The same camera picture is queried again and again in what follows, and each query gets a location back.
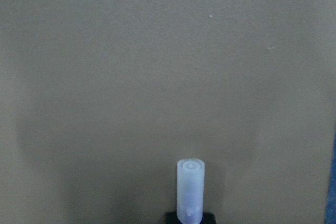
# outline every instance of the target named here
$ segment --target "gray surface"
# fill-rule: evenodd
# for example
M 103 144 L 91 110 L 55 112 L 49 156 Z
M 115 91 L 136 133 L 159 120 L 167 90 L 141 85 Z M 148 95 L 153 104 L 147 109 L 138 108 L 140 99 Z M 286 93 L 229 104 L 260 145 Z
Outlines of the gray surface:
M 0 0 L 1 223 L 323 223 L 335 0 Z

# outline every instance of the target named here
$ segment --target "blue fabric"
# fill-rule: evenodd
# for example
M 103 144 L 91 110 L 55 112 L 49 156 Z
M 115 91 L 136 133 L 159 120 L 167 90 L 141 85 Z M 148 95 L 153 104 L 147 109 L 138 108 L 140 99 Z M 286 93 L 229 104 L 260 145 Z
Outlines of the blue fabric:
M 325 224 L 336 224 L 336 137 L 331 163 L 329 194 L 325 213 Z

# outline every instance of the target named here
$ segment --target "white plastic cap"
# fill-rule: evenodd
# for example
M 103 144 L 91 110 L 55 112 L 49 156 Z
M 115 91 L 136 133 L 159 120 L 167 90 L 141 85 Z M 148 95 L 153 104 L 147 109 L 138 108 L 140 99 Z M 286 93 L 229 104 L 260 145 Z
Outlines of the white plastic cap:
M 177 163 L 177 217 L 182 224 L 200 224 L 203 216 L 204 162 L 198 158 Z

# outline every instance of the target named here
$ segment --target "white cylinder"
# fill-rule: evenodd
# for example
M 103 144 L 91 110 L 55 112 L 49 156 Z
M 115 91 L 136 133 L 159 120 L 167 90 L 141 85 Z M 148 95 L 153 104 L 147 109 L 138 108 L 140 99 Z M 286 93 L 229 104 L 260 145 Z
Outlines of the white cylinder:
M 203 216 L 204 162 L 198 158 L 177 163 L 177 217 L 182 224 L 200 224 Z

